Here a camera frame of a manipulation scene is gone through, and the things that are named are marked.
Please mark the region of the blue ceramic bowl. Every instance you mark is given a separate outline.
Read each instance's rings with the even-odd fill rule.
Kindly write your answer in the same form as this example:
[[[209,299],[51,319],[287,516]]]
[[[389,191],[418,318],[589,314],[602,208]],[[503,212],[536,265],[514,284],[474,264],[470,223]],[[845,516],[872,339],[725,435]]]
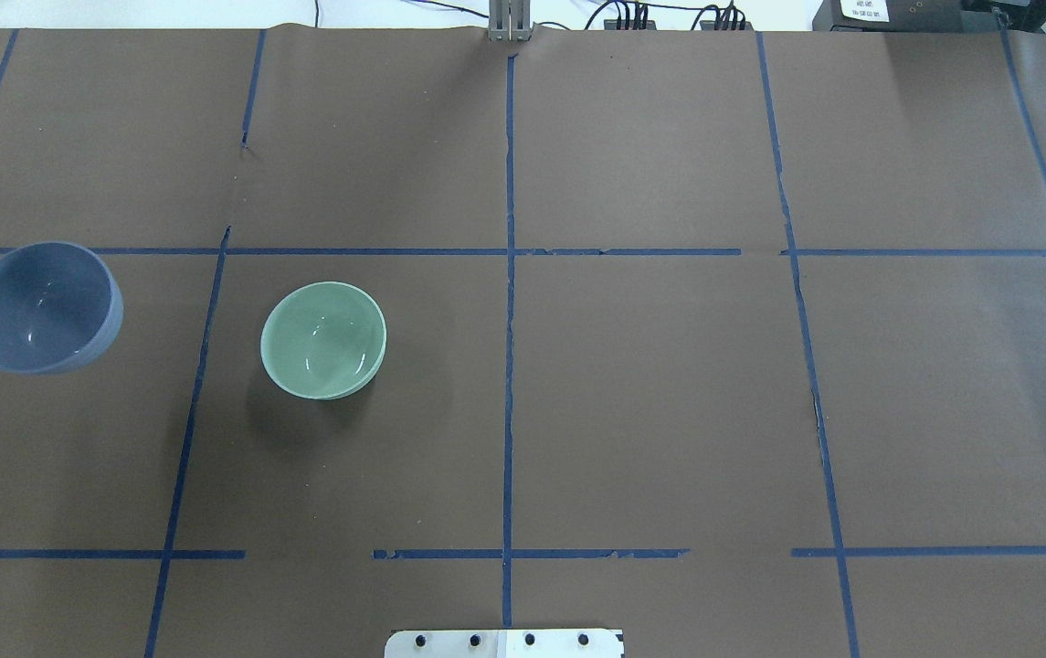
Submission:
[[[64,375],[116,342],[124,295],[96,251],[44,241],[0,259],[0,371]]]

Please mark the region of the green ceramic bowl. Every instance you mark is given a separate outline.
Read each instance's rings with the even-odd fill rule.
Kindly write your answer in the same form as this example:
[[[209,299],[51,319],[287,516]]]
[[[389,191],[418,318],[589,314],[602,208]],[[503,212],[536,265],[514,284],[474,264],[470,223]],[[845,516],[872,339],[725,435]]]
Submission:
[[[269,313],[259,354],[268,378],[310,400],[351,396],[372,382],[387,354],[385,314],[353,283],[322,281],[289,292]]]

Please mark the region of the black power strip left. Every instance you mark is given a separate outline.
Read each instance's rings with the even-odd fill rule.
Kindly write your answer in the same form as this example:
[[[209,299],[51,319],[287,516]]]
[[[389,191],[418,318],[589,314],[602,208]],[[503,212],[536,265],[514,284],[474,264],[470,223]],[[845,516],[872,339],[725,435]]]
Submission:
[[[602,29],[610,32],[637,32],[637,30],[656,30],[657,24],[647,12],[622,14],[615,18],[605,18]]]

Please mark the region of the brown paper table cover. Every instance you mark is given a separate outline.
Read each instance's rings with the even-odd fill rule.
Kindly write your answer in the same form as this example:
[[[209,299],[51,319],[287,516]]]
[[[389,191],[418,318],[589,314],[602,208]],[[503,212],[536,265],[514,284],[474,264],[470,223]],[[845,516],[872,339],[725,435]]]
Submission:
[[[0,657],[1046,657],[1046,35],[0,30],[43,240],[124,324],[0,371]]]

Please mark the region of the black box with label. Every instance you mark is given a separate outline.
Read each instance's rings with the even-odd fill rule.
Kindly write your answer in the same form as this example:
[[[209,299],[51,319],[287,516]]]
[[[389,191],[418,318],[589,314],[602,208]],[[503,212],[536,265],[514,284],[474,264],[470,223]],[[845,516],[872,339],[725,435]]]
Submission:
[[[811,18],[814,32],[986,33],[998,32],[991,12],[969,1],[823,1]]]

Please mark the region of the white metal base plate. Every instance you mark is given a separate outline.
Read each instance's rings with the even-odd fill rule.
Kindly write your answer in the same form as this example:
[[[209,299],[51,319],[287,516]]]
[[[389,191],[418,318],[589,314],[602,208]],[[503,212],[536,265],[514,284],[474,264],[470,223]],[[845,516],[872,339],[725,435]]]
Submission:
[[[602,628],[405,630],[385,657],[624,657],[623,631]]]

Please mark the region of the grey aluminium frame post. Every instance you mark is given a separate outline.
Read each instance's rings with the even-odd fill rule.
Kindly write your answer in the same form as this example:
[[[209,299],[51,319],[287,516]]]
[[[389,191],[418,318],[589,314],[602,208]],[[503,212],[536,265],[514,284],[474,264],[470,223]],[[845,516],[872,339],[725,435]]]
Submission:
[[[535,33],[530,0],[491,0],[488,2],[490,42],[525,42]]]

